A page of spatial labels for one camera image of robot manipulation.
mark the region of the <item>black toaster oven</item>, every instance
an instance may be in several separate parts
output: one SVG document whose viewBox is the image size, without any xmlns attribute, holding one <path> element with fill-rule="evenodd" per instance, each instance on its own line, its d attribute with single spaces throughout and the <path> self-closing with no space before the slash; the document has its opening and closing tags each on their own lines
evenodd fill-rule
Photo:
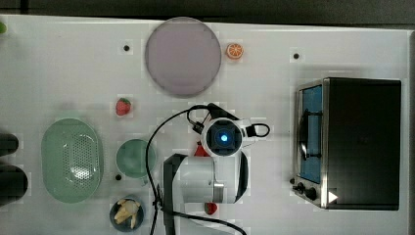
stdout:
<svg viewBox="0 0 415 235">
<path fill-rule="evenodd" d="M 399 206 L 399 80 L 327 77 L 301 86 L 295 193 L 322 209 Z"/>
</svg>

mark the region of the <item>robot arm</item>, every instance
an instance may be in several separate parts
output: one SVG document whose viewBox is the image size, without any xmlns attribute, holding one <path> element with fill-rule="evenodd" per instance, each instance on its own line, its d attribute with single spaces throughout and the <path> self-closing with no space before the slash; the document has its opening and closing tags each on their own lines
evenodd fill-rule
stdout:
<svg viewBox="0 0 415 235">
<path fill-rule="evenodd" d="M 249 177 L 248 160 L 242 148 L 252 137 L 268 134 L 258 136 L 254 125 L 248 120 L 240 120 L 214 104 L 207 107 L 212 120 L 206 126 L 191 122 L 194 130 L 201 134 L 202 145 L 211 157 L 195 158 L 175 154 L 163 163 L 162 210 L 167 235 L 227 234 L 183 218 L 186 215 L 184 206 L 186 203 L 237 202 L 247 189 Z M 245 234 L 233 224 L 226 225 Z"/>
</svg>

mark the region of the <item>round plate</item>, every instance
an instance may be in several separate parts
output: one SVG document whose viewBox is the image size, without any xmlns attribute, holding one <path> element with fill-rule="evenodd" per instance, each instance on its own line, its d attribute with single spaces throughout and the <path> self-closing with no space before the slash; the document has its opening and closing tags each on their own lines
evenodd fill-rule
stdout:
<svg viewBox="0 0 415 235">
<path fill-rule="evenodd" d="M 63 203 L 81 202 L 95 192 L 102 177 L 101 161 L 95 131 L 78 119 L 58 120 L 43 136 L 43 182 Z"/>
<path fill-rule="evenodd" d="M 143 178 L 146 170 L 147 142 L 140 139 L 132 139 L 123 143 L 116 153 L 116 165 L 123 174 L 132 178 Z M 149 167 L 153 170 L 157 158 L 154 149 L 150 146 Z"/>
<path fill-rule="evenodd" d="M 219 72 L 220 61 L 216 35 L 192 18 L 166 21 L 147 42 L 147 69 L 172 95 L 192 96 L 207 89 Z"/>
</svg>

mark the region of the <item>white table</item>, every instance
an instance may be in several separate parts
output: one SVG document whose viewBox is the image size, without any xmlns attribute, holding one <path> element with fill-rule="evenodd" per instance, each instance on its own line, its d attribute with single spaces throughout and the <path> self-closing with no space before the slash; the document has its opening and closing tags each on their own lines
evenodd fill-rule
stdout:
<svg viewBox="0 0 415 235">
<path fill-rule="evenodd" d="M 409 31 L 208 23 L 222 50 L 240 42 L 239 63 L 224 59 L 214 84 L 201 95 L 177 99 L 150 79 L 144 46 L 161 22 L 0 16 L 0 128 L 21 140 L 17 152 L 0 158 L 29 176 L 26 195 L 0 208 L 0 234 L 116 234 L 108 213 L 120 197 L 135 193 L 151 204 L 148 187 L 123 177 L 115 181 L 115 154 L 123 141 L 149 138 L 158 123 L 193 104 L 218 103 L 239 118 L 272 126 L 265 141 L 247 149 L 250 187 L 236 205 L 220 205 L 216 217 L 234 219 L 248 234 L 406 234 L 408 229 Z M 129 52 L 122 51 L 129 45 Z M 298 60 L 293 54 L 299 53 Z M 294 91 L 325 76 L 400 78 L 402 144 L 399 211 L 321 211 L 295 196 L 293 174 Z M 134 111 L 115 115 L 127 95 Z M 193 118 L 202 118 L 202 112 Z M 40 143 L 56 119 L 81 117 L 104 142 L 105 171 L 96 193 L 76 205 L 52 198 L 43 184 Z M 160 163 L 173 153 L 193 154 L 198 136 L 185 118 L 157 137 Z M 201 211 L 202 205 L 189 205 Z M 151 210 L 137 234 L 148 234 Z M 164 234 L 160 214 L 157 234 Z"/>
</svg>

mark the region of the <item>oven door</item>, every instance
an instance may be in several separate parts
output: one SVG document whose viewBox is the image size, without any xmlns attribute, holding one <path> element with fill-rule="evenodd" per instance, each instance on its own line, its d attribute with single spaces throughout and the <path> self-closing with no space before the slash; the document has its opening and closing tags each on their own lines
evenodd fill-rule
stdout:
<svg viewBox="0 0 415 235">
<path fill-rule="evenodd" d="M 299 92 L 298 174 L 320 184 L 322 157 L 323 87 L 316 85 Z"/>
</svg>

